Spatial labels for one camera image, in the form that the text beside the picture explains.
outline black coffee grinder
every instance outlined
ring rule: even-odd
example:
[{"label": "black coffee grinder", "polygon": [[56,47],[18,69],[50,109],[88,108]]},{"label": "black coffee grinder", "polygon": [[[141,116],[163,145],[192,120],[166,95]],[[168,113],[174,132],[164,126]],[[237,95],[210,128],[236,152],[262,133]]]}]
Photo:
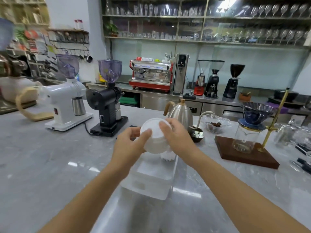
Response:
[{"label": "black coffee grinder", "polygon": [[217,96],[217,85],[219,82],[219,76],[217,73],[221,68],[223,67],[225,61],[214,61],[211,60],[211,69],[212,69],[212,75],[208,78],[207,86],[205,88],[204,95],[210,98],[218,98]]},{"label": "black coffee grinder", "polygon": [[91,133],[100,136],[114,136],[128,121],[121,116],[118,101],[124,94],[115,81],[122,72],[122,62],[116,60],[99,60],[99,72],[107,81],[107,88],[88,93],[87,101],[92,109],[99,111],[99,124],[91,129]]},{"label": "black coffee grinder", "polygon": [[228,80],[228,83],[227,83],[227,86],[224,92],[224,97],[235,98],[235,94],[237,92],[238,82],[239,82],[238,76],[242,73],[244,68],[245,68],[245,65],[231,65],[230,66],[230,72],[231,72],[232,78]]}]

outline person's right hand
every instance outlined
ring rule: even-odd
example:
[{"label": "person's right hand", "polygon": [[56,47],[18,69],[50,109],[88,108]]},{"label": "person's right hand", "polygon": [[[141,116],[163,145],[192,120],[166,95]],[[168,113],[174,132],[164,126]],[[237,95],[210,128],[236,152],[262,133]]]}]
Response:
[{"label": "person's right hand", "polygon": [[192,141],[188,131],[177,119],[166,119],[173,130],[164,122],[160,122],[160,129],[167,139],[175,154],[189,166],[193,166],[194,156],[198,154],[198,148]]}]

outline round plastic container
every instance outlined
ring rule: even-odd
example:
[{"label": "round plastic container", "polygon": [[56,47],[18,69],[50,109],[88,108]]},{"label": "round plastic container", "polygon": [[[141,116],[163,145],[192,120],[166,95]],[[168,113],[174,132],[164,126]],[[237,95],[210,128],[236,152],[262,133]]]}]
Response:
[{"label": "round plastic container", "polygon": [[167,125],[169,125],[170,128],[172,128],[169,122],[167,122],[166,120],[160,118],[153,118],[147,120],[140,129],[140,133],[143,133],[149,128],[152,130],[152,135],[144,146],[144,149],[152,154],[161,154],[169,149],[169,143],[164,137],[164,134],[159,126],[160,121],[165,122]]}]

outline hand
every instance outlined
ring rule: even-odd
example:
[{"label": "hand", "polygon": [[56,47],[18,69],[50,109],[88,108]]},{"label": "hand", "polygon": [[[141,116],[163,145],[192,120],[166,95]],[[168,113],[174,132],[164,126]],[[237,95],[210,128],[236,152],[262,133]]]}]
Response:
[{"label": "hand", "polygon": [[189,166],[193,166],[194,156],[198,148],[192,141],[188,131],[177,119],[166,119],[172,126],[173,130],[164,122],[160,122],[160,129],[167,139],[171,149],[175,154]]},{"label": "hand", "polygon": [[125,171],[127,176],[130,168],[135,164],[142,153],[145,153],[144,145],[150,138],[152,130],[148,129],[140,135],[140,127],[129,127],[122,132],[115,143],[110,165]]}]

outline forearm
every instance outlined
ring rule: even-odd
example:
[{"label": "forearm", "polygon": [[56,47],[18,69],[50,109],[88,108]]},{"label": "forearm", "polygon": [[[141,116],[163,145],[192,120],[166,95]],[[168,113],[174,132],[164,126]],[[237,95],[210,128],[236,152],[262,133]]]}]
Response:
[{"label": "forearm", "polygon": [[39,233],[88,233],[120,181],[122,169],[107,165]]},{"label": "forearm", "polygon": [[203,178],[240,233],[310,231],[201,151],[193,168]]}]

